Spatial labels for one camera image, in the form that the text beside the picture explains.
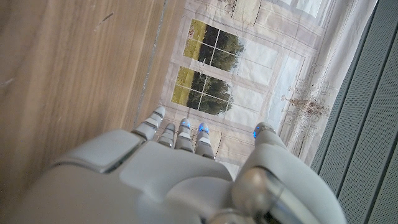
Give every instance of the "window pane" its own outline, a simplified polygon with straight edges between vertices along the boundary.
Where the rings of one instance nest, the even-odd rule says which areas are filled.
[[[203,43],[213,46],[216,44],[216,39],[218,35],[218,29],[212,26],[206,26],[205,37],[203,38]]]
[[[237,36],[224,31],[220,31],[216,47],[235,55],[242,53],[244,50],[244,46],[240,43]]]
[[[208,77],[204,93],[228,101],[231,85],[217,78]]]
[[[203,95],[199,110],[212,115],[225,113],[228,102],[211,96]]]
[[[215,49],[211,66],[230,72],[237,64],[237,56]]]
[[[177,85],[191,88],[192,90],[202,91],[205,85],[206,75],[191,70],[189,68],[180,67],[177,77]]]
[[[191,26],[188,31],[188,38],[214,46],[216,44],[217,35],[217,28],[209,26],[202,21],[192,19]]]
[[[199,52],[200,52],[200,46],[201,43],[192,40],[192,39],[187,39],[187,43],[185,44],[185,49],[184,49],[184,56],[198,60],[199,57]]]
[[[175,86],[172,97],[173,103],[178,103],[197,110],[199,101],[200,93],[181,86]]]
[[[211,56],[213,55],[213,47],[202,44],[199,51],[198,61],[205,64],[210,64]]]

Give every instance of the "white robotic hand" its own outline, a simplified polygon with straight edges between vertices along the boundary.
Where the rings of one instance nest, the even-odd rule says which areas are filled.
[[[66,153],[30,188],[9,223],[346,223],[336,197],[266,123],[234,182],[215,161],[206,124],[158,107],[132,133],[104,133]]]

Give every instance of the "wooden floor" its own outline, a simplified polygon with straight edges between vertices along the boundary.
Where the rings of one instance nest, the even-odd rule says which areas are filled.
[[[156,107],[183,5],[0,1],[1,216],[60,154]]]

